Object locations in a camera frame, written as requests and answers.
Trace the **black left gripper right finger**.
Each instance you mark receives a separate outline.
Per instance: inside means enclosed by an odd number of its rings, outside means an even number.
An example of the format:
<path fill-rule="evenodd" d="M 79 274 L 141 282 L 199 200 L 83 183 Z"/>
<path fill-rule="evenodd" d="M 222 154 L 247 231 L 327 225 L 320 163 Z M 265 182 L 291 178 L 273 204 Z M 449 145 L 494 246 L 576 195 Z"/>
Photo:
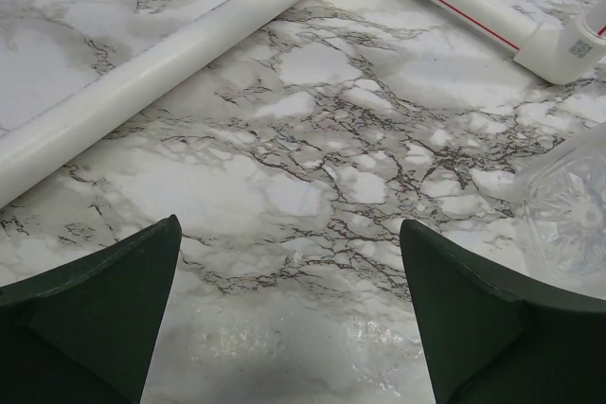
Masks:
<path fill-rule="evenodd" d="M 438 403 L 602 403 L 605 303 L 470 252 L 416 220 L 403 267 Z"/>

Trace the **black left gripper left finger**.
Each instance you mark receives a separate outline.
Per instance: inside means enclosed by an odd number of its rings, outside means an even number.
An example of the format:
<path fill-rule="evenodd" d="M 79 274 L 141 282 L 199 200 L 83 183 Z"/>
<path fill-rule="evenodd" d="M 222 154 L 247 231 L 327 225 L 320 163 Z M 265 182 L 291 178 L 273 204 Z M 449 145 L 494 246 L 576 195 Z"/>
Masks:
<path fill-rule="evenodd" d="M 139 402 L 181 238 L 170 216 L 2 287 L 2 402 Z"/>

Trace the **clear bottle yellow label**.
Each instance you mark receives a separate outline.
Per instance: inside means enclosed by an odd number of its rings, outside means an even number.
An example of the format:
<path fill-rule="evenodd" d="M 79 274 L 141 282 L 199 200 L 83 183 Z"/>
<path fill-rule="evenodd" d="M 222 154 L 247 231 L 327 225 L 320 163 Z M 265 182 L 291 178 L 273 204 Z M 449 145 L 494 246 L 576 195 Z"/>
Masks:
<path fill-rule="evenodd" d="M 508 191 L 529 275 L 605 297 L 605 125 L 534 159 Z"/>

